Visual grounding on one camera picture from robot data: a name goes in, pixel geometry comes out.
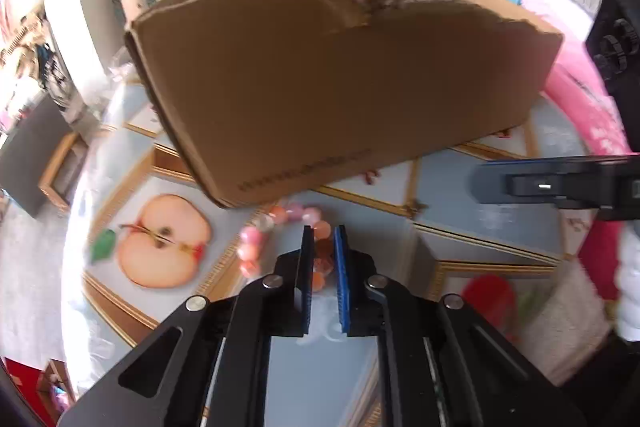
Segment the white gloved hand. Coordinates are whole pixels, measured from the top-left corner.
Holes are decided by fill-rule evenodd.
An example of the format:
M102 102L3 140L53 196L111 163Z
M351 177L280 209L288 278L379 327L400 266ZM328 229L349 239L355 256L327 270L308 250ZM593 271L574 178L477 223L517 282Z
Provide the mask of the white gloved hand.
M640 239L639 221L627 221L620 231L615 284L618 295L616 332L623 340L640 340Z

